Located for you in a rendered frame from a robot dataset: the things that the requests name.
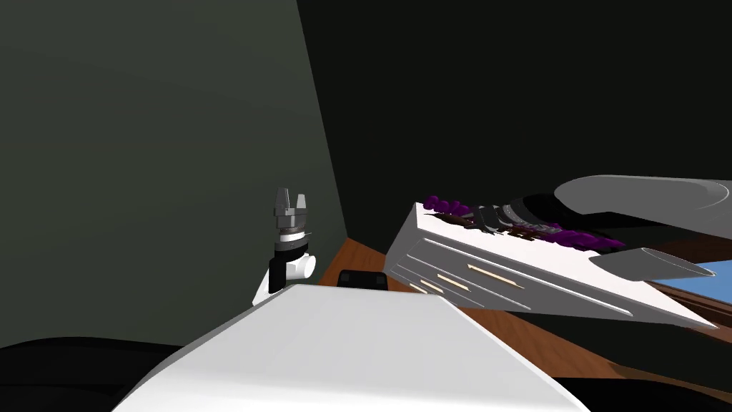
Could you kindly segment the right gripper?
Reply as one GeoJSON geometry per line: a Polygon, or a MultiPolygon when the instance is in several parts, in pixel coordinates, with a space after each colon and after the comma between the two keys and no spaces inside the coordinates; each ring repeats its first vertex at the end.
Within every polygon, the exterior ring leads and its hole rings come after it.
{"type": "Polygon", "coordinates": [[[476,229],[491,235],[507,231],[507,224],[500,220],[493,206],[471,207],[464,218],[471,223],[467,229],[476,229]]]}

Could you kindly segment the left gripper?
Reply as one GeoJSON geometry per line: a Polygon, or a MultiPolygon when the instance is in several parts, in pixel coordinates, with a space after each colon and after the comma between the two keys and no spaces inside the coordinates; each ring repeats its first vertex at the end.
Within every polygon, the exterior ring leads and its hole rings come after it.
{"type": "Polygon", "coordinates": [[[298,194],[296,208],[291,208],[288,189],[277,188],[274,218],[275,227],[280,232],[302,232],[307,223],[307,212],[305,194],[298,194]]]}

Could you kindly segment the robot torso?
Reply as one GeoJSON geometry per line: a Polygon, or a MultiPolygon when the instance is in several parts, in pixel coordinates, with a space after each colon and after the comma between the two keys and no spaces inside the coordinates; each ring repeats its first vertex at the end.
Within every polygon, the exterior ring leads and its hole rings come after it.
{"type": "Polygon", "coordinates": [[[163,360],[113,412],[589,412],[445,298],[292,285],[163,360]]]}

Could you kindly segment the purple bumpy garland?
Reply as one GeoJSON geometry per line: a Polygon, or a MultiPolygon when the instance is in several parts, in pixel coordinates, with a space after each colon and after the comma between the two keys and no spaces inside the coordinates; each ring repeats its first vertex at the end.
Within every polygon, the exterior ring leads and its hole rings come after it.
{"type": "MultiPolygon", "coordinates": [[[[492,205],[502,220],[507,224],[507,231],[494,235],[509,235],[527,241],[541,240],[553,243],[562,247],[569,247],[581,252],[593,251],[600,254],[618,252],[625,244],[605,235],[582,230],[566,230],[554,223],[531,223],[519,217],[513,209],[508,206],[492,205]]],[[[451,225],[457,225],[467,229],[471,223],[464,218],[470,208],[458,201],[448,202],[440,200],[436,196],[429,196],[423,207],[430,215],[443,220],[451,225]]]]}

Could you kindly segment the white dresser with drawers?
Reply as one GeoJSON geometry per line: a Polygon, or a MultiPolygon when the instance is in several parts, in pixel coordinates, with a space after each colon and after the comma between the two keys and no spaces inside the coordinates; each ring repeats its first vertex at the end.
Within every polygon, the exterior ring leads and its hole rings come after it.
{"type": "Polygon", "coordinates": [[[384,269],[403,285],[412,283],[464,308],[713,328],[712,322],[649,284],[622,279],[594,265],[591,256],[541,240],[466,230],[415,203],[389,249],[384,269]],[[468,264],[512,279],[523,289],[470,270],[468,264]],[[470,292],[439,279],[438,273],[466,285],[470,292]]]}

